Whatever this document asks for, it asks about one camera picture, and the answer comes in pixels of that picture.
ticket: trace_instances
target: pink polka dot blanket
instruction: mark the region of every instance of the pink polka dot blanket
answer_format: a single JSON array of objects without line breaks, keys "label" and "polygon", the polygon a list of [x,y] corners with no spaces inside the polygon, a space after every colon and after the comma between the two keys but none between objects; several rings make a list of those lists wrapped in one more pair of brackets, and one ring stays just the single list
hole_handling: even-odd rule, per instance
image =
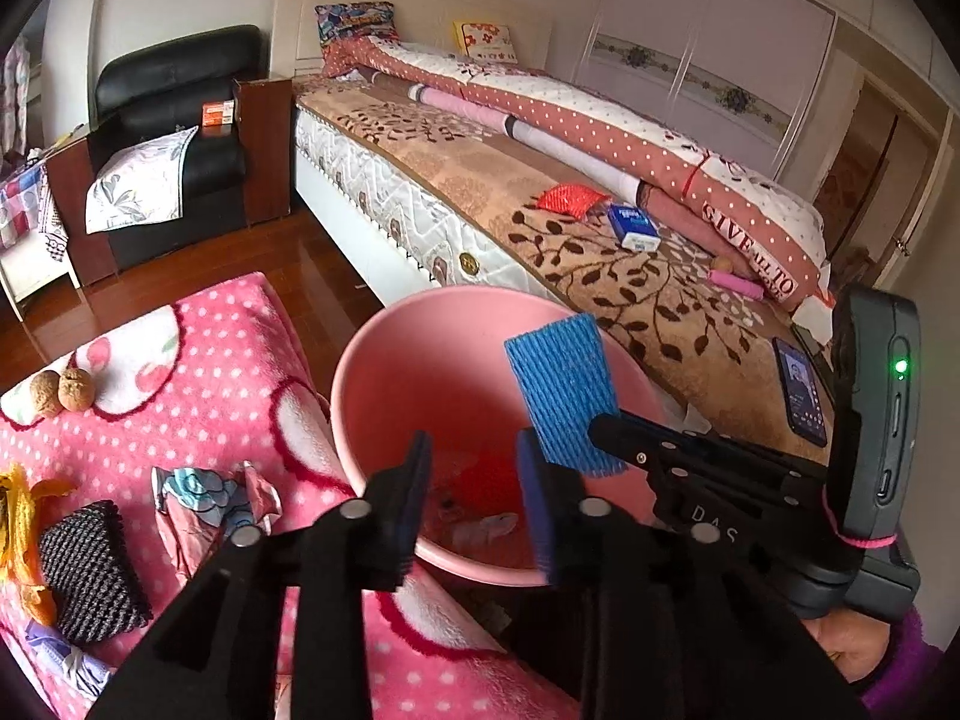
[{"label": "pink polka dot blanket", "polygon": [[376,37],[344,38],[354,63],[511,114],[608,165],[660,187],[741,251],[787,311],[826,292],[823,219],[753,170],[612,100],[515,65],[417,52]]},{"label": "pink polka dot blanket", "polygon": [[[32,377],[0,397],[0,470],[22,464],[31,483],[76,488],[41,507],[41,528],[91,502],[112,499],[128,555],[155,617],[182,577],[157,530],[152,469],[210,469],[243,476],[245,463],[280,495],[274,533],[305,527],[352,490],[332,446],[287,314],[262,274],[224,282],[95,338],[50,367],[78,365],[97,386],[84,413],[39,418]],[[572,699],[505,653],[415,566],[396,594],[363,598],[376,718],[573,718]],[[25,637],[17,588],[0,584],[0,637],[61,718],[84,717],[90,699],[49,669]],[[296,592],[285,610],[278,673],[289,674]],[[85,651],[122,664],[146,629]],[[280,693],[283,716],[289,685]]]}]

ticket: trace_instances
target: smartphone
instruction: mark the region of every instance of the smartphone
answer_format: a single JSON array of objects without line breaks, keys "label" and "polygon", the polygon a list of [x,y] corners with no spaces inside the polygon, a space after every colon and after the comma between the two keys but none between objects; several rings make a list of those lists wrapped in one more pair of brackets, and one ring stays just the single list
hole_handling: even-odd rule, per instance
[{"label": "smartphone", "polygon": [[827,426],[809,357],[779,338],[774,338],[774,352],[790,429],[813,445],[827,446]]}]

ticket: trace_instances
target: blue tissue pack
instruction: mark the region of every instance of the blue tissue pack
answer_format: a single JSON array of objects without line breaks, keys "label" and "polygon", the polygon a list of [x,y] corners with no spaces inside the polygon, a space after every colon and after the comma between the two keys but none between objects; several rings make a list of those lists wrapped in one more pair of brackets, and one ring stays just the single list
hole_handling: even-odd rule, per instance
[{"label": "blue tissue pack", "polygon": [[656,251],[659,235],[653,220],[632,205],[611,205],[607,210],[613,232],[620,247],[630,251]]}]

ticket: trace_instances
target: pink bucket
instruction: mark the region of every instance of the pink bucket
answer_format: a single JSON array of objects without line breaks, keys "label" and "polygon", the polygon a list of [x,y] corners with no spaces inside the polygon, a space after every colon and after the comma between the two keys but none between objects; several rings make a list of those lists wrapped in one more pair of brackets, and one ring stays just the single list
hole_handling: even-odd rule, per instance
[{"label": "pink bucket", "polygon": [[[412,295],[373,317],[353,337],[333,379],[331,424],[347,478],[363,493],[368,476],[402,463],[414,430],[433,437],[434,472],[416,553],[464,579],[503,586],[538,586],[522,511],[507,535],[488,544],[470,536],[469,557],[430,523],[443,519],[447,490],[458,480],[470,515],[493,517],[519,509],[514,467],[517,431],[530,426],[503,343],[571,316],[543,298],[494,287],[448,287]],[[603,335],[621,408],[661,421],[659,399],[627,351]],[[646,474],[628,469],[589,479],[587,489],[652,519],[654,495]]]}]

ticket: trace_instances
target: orange box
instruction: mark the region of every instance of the orange box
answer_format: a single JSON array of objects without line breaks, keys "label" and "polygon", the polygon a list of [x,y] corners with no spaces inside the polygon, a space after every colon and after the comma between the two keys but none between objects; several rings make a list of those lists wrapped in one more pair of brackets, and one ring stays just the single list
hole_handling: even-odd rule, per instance
[{"label": "orange box", "polygon": [[204,103],[203,119],[200,123],[203,127],[219,127],[222,124],[233,124],[233,110],[236,106],[235,100],[225,100],[223,103]]}]

